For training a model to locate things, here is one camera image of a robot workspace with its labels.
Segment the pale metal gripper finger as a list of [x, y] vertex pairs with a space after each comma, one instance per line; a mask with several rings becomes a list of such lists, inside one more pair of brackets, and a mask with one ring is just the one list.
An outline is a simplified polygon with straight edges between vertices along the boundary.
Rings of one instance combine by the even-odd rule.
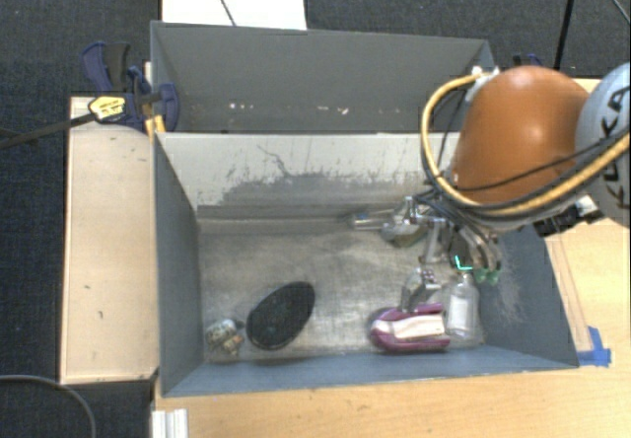
[[399, 310], [410, 313], [419, 303], [427, 302], [440, 289], [441, 283], [432, 268], [414, 268], [401, 288]]
[[344, 222], [358, 231], [415, 232], [426, 214], [426, 205], [405, 196], [394, 206], [351, 213]]

